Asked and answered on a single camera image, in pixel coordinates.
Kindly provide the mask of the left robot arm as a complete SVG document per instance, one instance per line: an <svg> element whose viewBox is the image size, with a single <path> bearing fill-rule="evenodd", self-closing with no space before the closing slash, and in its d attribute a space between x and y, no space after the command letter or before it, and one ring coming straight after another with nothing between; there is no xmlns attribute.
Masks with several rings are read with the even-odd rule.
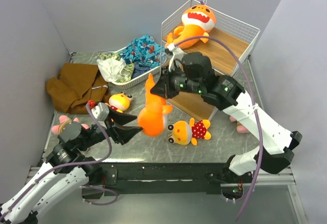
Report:
<svg viewBox="0 0 327 224"><path fill-rule="evenodd" d="M59 143L32 179L1 205L1 223L37 223L70 190L100 181L100 163L104 159L86 157L84 151L102 141L108 142L109 149L112 143L124 145L142 131L142 127L127 126L136 120L136 115L120 113L102 102L94 108L88 104L86 109L94 120L91 126L78 118L60 116L59 124L52 128Z"/></svg>

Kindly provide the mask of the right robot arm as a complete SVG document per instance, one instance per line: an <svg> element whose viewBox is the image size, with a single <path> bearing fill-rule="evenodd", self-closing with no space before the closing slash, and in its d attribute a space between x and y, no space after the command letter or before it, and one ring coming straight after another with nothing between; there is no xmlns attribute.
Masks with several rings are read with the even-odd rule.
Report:
<svg viewBox="0 0 327 224"><path fill-rule="evenodd" d="M216 75L210 59L200 52L171 60L171 64L172 70L167 66L162 68L159 80L150 90L152 94L166 99L174 98L181 92L197 94L263 141L263 146L230 156L216 176L219 182L234 183L257 168L278 174L291 164L293 149L302 140L299 131L289 131L274 121L236 79Z"/></svg>

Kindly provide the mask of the large orange shark plush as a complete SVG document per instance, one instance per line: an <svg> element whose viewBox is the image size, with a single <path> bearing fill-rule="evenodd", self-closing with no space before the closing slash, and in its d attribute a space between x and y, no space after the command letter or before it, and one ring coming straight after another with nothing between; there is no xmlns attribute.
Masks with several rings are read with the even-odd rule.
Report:
<svg viewBox="0 0 327 224"><path fill-rule="evenodd" d="M216 25L216 16L204 1L200 4L191 6L185 10L181 16L182 26L178 26L173 32L167 35L167 43L179 43L187 38L194 36L209 36L209 32Z"/></svg>

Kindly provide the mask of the yellow frog plush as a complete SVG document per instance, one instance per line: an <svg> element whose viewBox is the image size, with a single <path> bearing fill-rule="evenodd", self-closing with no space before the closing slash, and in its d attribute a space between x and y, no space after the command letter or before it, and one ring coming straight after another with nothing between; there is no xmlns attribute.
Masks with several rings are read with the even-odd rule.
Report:
<svg viewBox="0 0 327 224"><path fill-rule="evenodd" d="M197 140L210 140L212 135L209 132L211 126L210 120L195 121L194 118L190 118L189 122L177 121L174 124L169 124L167 129L171 132L168 136L168 142L170 144L179 144L186 146L189 143L196 146Z"/></svg>
<svg viewBox="0 0 327 224"><path fill-rule="evenodd" d="M120 92L112 95L105 104L110 108L123 113L129 108L132 99L132 95L125 95L123 92Z"/></svg>

